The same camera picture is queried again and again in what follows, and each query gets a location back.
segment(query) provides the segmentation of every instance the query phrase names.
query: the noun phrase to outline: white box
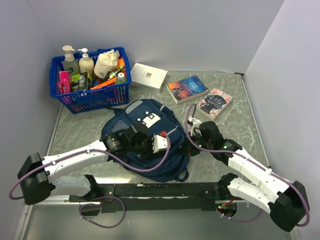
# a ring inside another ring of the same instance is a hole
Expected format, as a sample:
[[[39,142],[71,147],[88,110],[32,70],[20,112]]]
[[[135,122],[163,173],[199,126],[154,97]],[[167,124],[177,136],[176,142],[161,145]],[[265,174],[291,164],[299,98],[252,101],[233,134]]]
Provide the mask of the white box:
[[[168,71],[136,63],[131,70],[131,84],[160,93]]]

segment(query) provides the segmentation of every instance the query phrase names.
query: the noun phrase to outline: blue and orange book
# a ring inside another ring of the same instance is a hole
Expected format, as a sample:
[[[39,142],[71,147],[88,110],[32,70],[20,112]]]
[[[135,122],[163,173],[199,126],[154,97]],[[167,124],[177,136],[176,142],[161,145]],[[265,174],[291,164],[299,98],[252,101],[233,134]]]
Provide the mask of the blue and orange book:
[[[208,88],[202,83],[198,76],[191,76],[167,85],[169,93],[176,104],[205,95]]]

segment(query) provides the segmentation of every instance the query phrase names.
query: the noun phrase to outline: white label on backpack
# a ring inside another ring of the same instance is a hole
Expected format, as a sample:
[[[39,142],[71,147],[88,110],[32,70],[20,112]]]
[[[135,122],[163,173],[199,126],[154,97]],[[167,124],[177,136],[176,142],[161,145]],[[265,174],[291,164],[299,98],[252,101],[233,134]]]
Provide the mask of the white label on backpack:
[[[146,127],[149,129],[153,124],[161,120],[161,118],[154,113],[151,113],[151,115],[144,118],[142,121],[145,123]]]

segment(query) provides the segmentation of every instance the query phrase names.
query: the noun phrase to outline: book cover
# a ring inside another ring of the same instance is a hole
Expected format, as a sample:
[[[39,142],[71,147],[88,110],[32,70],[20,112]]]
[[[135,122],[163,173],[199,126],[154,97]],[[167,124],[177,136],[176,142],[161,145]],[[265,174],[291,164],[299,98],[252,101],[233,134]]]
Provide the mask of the book cover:
[[[197,109],[214,120],[224,108],[228,106],[232,99],[233,97],[229,94],[215,88],[205,97],[205,99],[198,103]]]
[[[189,99],[204,95],[208,88],[202,83],[198,76],[191,76],[167,85],[176,104]]]

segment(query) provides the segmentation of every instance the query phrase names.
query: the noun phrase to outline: white bag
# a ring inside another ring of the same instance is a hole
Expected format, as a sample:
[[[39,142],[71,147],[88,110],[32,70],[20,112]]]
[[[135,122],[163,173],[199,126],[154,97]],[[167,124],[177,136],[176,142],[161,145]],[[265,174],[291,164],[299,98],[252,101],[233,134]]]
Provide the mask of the white bag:
[[[94,74],[98,78],[104,79],[108,72],[114,72],[118,65],[119,56],[119,51],[114,49],[100,53],[94,67]]]

